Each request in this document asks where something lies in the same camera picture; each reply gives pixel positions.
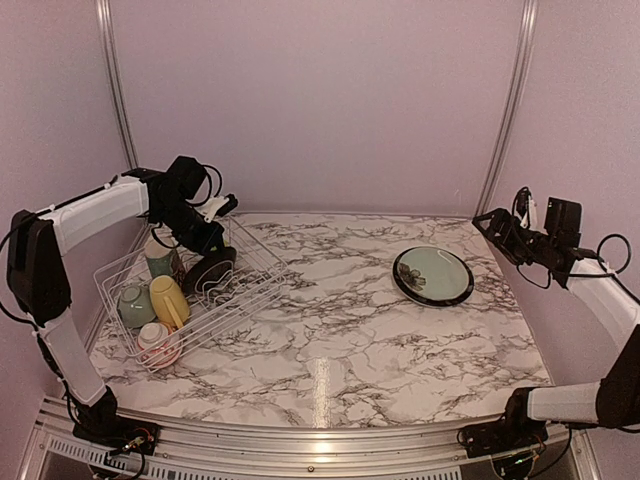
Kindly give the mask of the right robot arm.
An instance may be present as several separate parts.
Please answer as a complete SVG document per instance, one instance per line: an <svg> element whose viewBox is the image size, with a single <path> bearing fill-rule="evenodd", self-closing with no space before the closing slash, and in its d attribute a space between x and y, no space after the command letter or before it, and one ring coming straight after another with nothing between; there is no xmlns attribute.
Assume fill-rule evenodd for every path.
<svg viewBox="0 0 640 480"><path fill-rule="evenodd" d="M551 197L542 227L534 223L531 192L522 188L508 208L473 218L473 226L515 267L540 266L599 323L615 347L615 358L599 380L515 390L497 423L495 438L515 448L534 427L549 422L639 431L639 298L601 246L581 244L582 206Z"/></svg>

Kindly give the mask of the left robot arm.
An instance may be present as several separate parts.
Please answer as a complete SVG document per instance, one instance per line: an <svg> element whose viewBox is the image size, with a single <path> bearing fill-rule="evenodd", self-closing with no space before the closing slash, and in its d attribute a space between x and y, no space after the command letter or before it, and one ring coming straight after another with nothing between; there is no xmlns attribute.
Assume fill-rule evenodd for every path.
<svg viewBox="0 0 640 480"><path fill-rule="evenodd" d="M106 445L125 438L117 400L92 364L72 317L65 256L76 246L130 218L167 227L187 250L206 256L223 245L218 218L238 205L212 181L218 170L179 156L165 171L131 169L87 193L39 212L21 210L1 245L7 249L6 282L20 323L30 325L49 368L65 386L80 429Z"/></svg>

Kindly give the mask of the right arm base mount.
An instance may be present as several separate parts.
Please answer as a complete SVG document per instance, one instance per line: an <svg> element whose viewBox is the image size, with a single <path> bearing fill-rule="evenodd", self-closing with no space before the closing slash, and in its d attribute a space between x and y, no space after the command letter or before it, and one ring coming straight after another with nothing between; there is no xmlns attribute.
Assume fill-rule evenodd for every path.
<svg viewBox="0 0 640 480"><path fill-rule="evenodd" d="M468 458L498 456L492 460L492 469L499 479L528 479L546 449L546 422L532 420L527 414L531 391L516 389L498 419L458 430L456 440Z"/></svg>

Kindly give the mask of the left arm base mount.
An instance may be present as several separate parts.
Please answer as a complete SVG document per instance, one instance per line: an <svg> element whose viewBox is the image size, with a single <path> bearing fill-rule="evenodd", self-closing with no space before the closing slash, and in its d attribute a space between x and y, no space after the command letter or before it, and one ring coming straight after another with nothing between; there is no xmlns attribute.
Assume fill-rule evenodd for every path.
<svg viewBox="0 0 640 480"><path fill-rule="evenodd" d="M160 427L158 424L120 416L116 406L86 407L68 399L67 413L74 424L73 435L108 448L107 458L137 454L139 466L128 479L140 479L147 468L147 459L154 453Z"/></svg>

